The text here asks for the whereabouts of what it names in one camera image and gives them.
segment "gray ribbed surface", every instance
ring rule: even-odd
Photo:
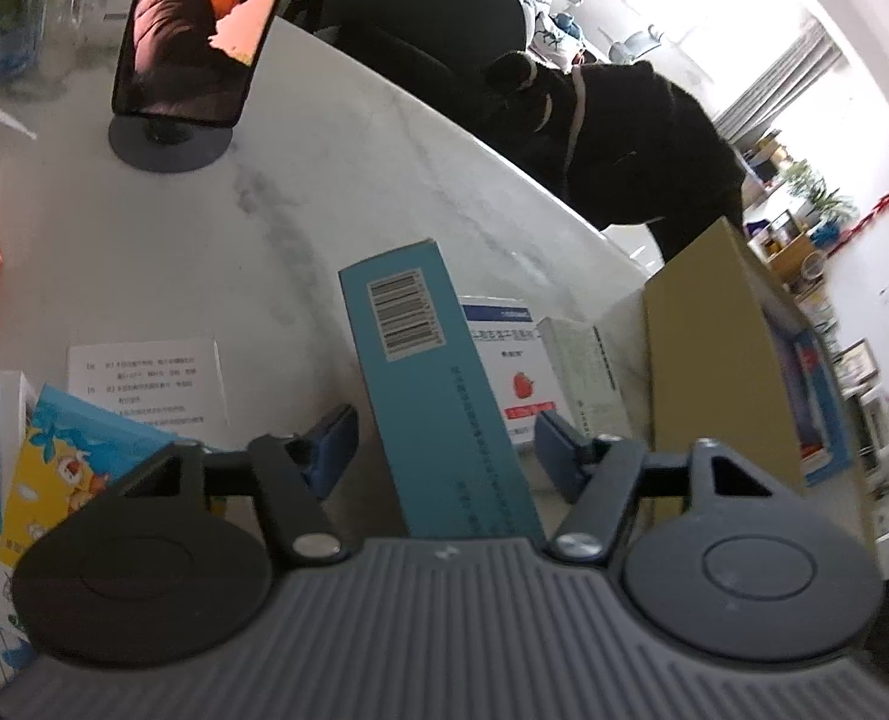
[[[243,635],[192,661],[104,673],[39,659],[8,720],[876,720],[889,689],[835,661],[729,671],[640,630],[590,570],[527,541],[371,541],[293,574]]]

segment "metal bolt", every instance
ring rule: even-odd
[[[571,560],[592,560],[605,551],[605,546],[590,533],[562,533],[555,539],[555,549]]]
[[[309,560],[324,560],[341,552],[341,541],[331,533],[304,533],[295,539],[291,547]]]

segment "strawberry picture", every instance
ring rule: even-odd
[[[512,385],[515,388],[515,395],[521,400],[529,398],[534,394],[534,382],[521,371],[515,373]]]

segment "person in black clothing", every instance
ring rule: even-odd
[[[648,62],[563,74],[512,52],[485,80],[501,103],[475,134],[597,229],[646,223],[666,262],[717,218],[741,231],[734,150]]]
[[[240,108],[249,66],[211,45],[247,0],[139,0],[125,41],[123,107],[222,122]]]

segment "teal box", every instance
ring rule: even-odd
[[[542,525],[434,241],[339,274],[405,522],[414,538],[528,536]]]

